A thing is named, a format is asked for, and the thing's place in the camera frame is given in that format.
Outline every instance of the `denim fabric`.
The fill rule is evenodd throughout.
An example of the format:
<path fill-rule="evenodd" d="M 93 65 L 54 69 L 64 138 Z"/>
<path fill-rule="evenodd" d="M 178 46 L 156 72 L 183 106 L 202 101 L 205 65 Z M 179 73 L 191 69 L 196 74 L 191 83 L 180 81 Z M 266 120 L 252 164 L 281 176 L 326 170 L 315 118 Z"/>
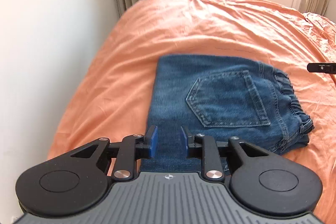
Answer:
<path fill-rule="evenodd" d="M 240 57 L 168 55 L 159 59 L 147 125 L 159 127 L 154 160 L 143 171 L 200 171 L 185 159 L 179 130 L 217 141 L 238 136 L 277 154 L 303 147 L 313 129 L 287 75 Z"/>

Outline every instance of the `ribbed surface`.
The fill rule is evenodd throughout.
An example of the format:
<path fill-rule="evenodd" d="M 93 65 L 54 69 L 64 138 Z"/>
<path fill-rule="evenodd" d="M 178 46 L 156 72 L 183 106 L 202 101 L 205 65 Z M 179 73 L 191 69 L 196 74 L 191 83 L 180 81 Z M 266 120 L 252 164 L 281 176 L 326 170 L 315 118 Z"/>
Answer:
<path fill-rule="evenodd" d="M 321 224 L 311 214 L 276 220 L 239 207 L 226 188 L 197 173 L 140 173 L 117 183 L 99 205 L 77 216 L 43 219 L 26 214 L 18 224 Z"/>

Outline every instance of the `orange bed sheet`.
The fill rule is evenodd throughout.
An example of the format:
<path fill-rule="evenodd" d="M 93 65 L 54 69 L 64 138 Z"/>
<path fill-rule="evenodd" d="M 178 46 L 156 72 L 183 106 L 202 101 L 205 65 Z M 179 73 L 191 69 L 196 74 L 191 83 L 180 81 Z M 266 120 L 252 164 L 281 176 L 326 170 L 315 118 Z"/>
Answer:
<path fill-rule="evenodd" d="M 158 58 L 210 54 L 259 60 L 288 73 L 315 125 L 307 147 L 285 157 L 314 170 L 323 194 L 315 214 L 336 223 L 336 79 L 308 73 L 336 62 L 336 25 L 265 0 L 141 0 L 93 60 L 60 122 L 53 158 L 99 137 L 144 133 Z"/>

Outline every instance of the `back pocket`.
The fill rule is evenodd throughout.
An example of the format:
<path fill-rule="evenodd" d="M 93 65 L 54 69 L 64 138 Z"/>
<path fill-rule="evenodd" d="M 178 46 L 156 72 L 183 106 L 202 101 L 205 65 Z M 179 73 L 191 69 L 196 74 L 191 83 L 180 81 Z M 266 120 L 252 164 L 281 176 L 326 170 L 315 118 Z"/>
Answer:
<path fill-rule="evenodd" d="M 270 125 L 248 70 L 199 77 L 189 91 L 186 102 L 204 127 Z"/>

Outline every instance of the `white circular logo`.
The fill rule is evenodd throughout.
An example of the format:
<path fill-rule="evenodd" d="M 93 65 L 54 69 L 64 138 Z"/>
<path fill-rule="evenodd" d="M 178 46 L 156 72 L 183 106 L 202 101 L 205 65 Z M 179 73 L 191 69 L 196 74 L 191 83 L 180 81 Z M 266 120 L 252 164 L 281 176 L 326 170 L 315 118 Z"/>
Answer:
<path fill-rule="evenodd" d="M 172 179 L 172 178 L 174 178 L 174 176 L 171 175 L 171 174 L 168 174 L 168 175 L 165 175 L 165 178 L 166 178 L 166 179 Z"/>

